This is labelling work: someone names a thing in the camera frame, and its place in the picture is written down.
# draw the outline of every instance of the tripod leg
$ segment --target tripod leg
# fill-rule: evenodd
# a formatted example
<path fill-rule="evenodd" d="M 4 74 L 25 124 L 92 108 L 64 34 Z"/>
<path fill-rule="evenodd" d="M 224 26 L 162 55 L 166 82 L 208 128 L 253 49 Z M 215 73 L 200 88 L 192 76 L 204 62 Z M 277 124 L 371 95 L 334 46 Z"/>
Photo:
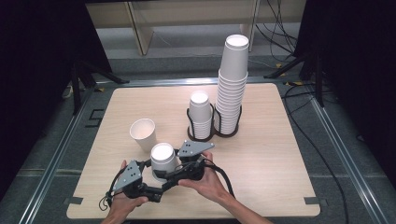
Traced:
<path fill-rule="evenodd" d="M 264 76 L 264 78 L 276 78 L 279 77 L 280 75 L 284 74 L 285 72 L 289 71 L 291 68 L 293 68 L 295 65 L 303 62 L 306 60 L 306 58 L 308 58 L 310 56 L 310 54 L 305 54 L 301 57 L 298 57 L 296 59 L 294 59 L 293 61 L 291 61 L 290 63 L 286 64 L 284 67 L 279 68 L 276 72 L 274 72 L 273 74 L 269 75 L 269 76 Z"/>
<path fill-rule="evenodd" d="M 73 114 L 76 114 L 79 107 L 81 106 L 81 95 L 79 94 L 79 83 L 78 83 L 78 71 L 76 68 L 76 64 L 73 64 L 72 71 L 72 88 L 73 88 L 73 99 L 74 99 L 74 111 Z"/>
<path fill-rule="evenodd" d="M 322 61 L 321 58 L 319 56 L 319 54 L 317 54 L 317 72 L 315 74 L 315 95 L 317 98 L 318 103 L 320 104 L 321 107 L 324 106 L 323 104 L 323 95 L 322 95 Z"/>
<path fill-rule="evenodd" d="M 129 83 L 128 80 L 120 79 L 119 77 L 116 77 L 116 76 L 114 76 L 113 74 L 110 74 L 110 73 L 108 73 L 108 72 L 105 72 L 104 70 L 102 70 L 102 69 L 100 69 L 100 68 L 98 68 L 98 67 L 96 67 L 96 66 L 94 66 L 94 65 L 92 65 L 92 64 L 90 64 L 90 63 L 87 63 L 87 62 L 81 62 L 81 63 L 82 63 L 86 68 L 88 68 L 88 69 L 90 69 L 90 70 L 92 70 L 92 71 L 94 71 L 94 72 L 96 72 L 96 73 L 102 75 L 103 77 L 106 77 L 106 78 L 108 78 L 108 79 L 114 81 L 114 82 L 117 83 L 117 84 Z"/>

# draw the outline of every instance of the wrist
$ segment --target wrist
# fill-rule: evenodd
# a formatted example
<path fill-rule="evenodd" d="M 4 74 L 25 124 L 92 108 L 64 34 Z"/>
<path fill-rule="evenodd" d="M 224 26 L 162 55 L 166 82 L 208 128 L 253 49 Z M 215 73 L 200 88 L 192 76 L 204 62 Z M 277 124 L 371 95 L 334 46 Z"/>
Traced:
<path fill-rule="evenodd" d="M 223 207 L 229 207 L 236 201 L 235 197 L 231 195 L 228 191 L 224 191 L 220 194 L 218 204 Z"/>
<path fill-rule="evenodd" d="M 121 224 L 127 216 L 121 213 L 109 212 L 102 224 Z"/>

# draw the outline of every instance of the gray floor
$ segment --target gray floor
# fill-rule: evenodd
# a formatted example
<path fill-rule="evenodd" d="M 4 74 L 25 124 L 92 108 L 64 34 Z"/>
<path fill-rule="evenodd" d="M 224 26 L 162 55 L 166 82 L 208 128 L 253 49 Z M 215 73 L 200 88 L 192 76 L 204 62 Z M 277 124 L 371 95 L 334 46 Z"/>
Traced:
<path fill-rule="evenodd" d="M 290 35 L 297 36 L 299 24 L 285 24 Z M 98 30 L 106 55 L 111 63 L 113 72 L 122 78 L 131 80 L 133 85 L 163 85 L 176 83 L 181 80 L 195 82 L 205 81 L 205 77 L 217 77 L 221 61 L 224 40 L 228 35 L 238 34 L 238 25 L 219 26 L 185 26 L 158 27 L 155 29 L 150 49 L 146 56 L 137 53 L 131 30 L 112 29 Z M 276 39 L 285 47 L 284 38 Z M 272 54 L 278 59 L 285 59 L 288 53 L 278 47 L 271 47 L 260 33 L 256 32 L 253 49 L 249 54 L 249 81 L 273 82 L 278 86 L 279 94 L 283 96 L 290 86 L 285 82 L 298 81 L 301 66 L 288 71 L 285 76 L 277 79 L 265 79 L 276 69 L 277 63 Z M 79 175 L 91 149 L 92 142 L 98 128 L 89 128 L 96 120 L 90 120 L 94 109 L 104 109 L 111 97 L 111 93 L 118 87 L 103 77 L 95 76 L 98 87 L 104 91 L 95 91 L 81 114 L 81 118 L 73 133 L 69 145 L 57 167 L 56 175 L 42 204 L 34 218 L 34 223 L 99 223 L 100 220 L 72 220 L 66 216 L 67 204 L 64 202 L 73 196 Z M 290 94 L 307 91 L 306 87 L 298 87 Z M 396 221 L 396 191 L 389 183 L 383 171 L 375 161 L 369 148 L 360 141 L 359 132 L 345 113 L 343 107 L 337 103 L 332 94 L 331 86 L 325 85 L 325 110 L 328 112 L 332 124 L 340 134 L 357 167 L 369 184 L 370 190 L 377 199 L 377 203 L 388 219 L 389 223 Z M 346 197 L 349 223 L 375 223 L 370 216 L 367 206 L 363 203 L 361 193 L 357 190 L 339 159 L 331 138 L 326 133 L 318 113 L 312 102 L 311 95 L 303 94 L 290 97 L 287 104 L 292 116 L 301 129 L 312 140 L 318 151 L 323 155 L 331 170 L 339 180 Z M 0 223 L 18 223 L 26 205 L 34 194 L 42 174 L 48 168 L 52 156 L 63 139 L 72 118 L 73 98 L 65 98 L 59 104 L 57 113 L 51 118 L 43 137 L 37 141 L 35 147 L 20 173 L 16 176 L 4 200 L 0 203 Z M 96 112 L 96 117 L 102 117 L 104 112 Z M 298 145 L 302 152 L 306 169 L 309 173 L 315 193 L 321 201 L 321 212 L 317 217 L 271 217 L 275 223 L 345 223 L 345 209 L 341 191 L 337 187 L 325 162 L 307 140 L 297 125 L 290 120 Z M 234 220 L 157 220 L 134 221 L 133 223 L 235 223 Z"/>

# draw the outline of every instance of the black curtain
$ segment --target black curtain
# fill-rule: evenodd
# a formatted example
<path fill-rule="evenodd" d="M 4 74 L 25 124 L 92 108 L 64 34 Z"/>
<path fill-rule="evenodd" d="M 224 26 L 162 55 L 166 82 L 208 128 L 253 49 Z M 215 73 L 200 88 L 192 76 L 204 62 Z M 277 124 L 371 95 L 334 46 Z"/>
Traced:
<path fill-rule="evenodd" d="M 111 68 L 83 3 L 2 2 L 0 31 L 2 199 L 62 101 L 73 63 Z"/>
<path fill-rule="evenodd" d="M 395 1 L 343 1 L 323 67 L 341 104 L 396 188 Z"/>

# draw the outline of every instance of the finger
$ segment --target finger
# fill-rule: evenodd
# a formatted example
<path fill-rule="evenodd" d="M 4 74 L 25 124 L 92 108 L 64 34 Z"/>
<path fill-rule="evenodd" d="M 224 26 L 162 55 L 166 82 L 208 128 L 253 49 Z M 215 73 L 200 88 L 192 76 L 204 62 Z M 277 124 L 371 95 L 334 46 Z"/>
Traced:
<path fill-rule="evenodd" d="M 204 151 L 202 153 L 208 160 L 213 161 L 213 154 L 210 151 Z"/>
<path fill-rule="evenodd" d="M 196 189 L 197 188 L 197 184 L 194 181 L 189 180 L 189 179 L 181 179 L 181 180 L 178 181 L 178 184 L 180 186 L 191 188 L 191 189 Z"/>
<path fill-rule="evenodd" d="M 148 197 L 138 197 L 138 198 L 136 199 L 135 203 L 136 203 L 136 206 L 138 207 L 138 206 L 140 206 L 140 205 L 142 205 L 143 203 L 146 203 L 146 202 L 148 202 L 148 201 L 149 201 L 149 198 L 148 198 Z"/>
<path fill-rule="evenodd" d="M 121 169 L 126 167 L 126 160 L 123 160 L 122 164 L 121 164 Z"/>

